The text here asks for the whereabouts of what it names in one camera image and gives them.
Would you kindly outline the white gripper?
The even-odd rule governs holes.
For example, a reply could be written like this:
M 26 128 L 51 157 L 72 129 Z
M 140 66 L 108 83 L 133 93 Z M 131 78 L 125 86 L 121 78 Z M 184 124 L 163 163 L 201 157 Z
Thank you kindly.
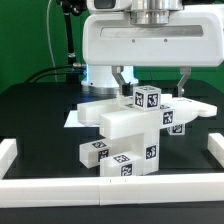
M 125 65 L 181 67 L 177 95 L 191 75 L 190 67 L 215 67 L 224 61 L 224 31 L 218 13 L 173 13 L 166 25 L 133 25 L 125 13 L 95 14 L 84 25 L 83 57 L 90 65 L 108 65 L 129 96 Z

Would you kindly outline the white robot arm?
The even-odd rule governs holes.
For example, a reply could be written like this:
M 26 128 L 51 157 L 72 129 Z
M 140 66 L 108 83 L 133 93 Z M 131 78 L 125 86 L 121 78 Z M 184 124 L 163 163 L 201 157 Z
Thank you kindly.
M 178 67 L 182 78 L 193 67 L 224 62 L 224 4 L 187 0 L 87 0 L 83 29 L 86 89 L 115 93 L 135 85 L 135 66 Z

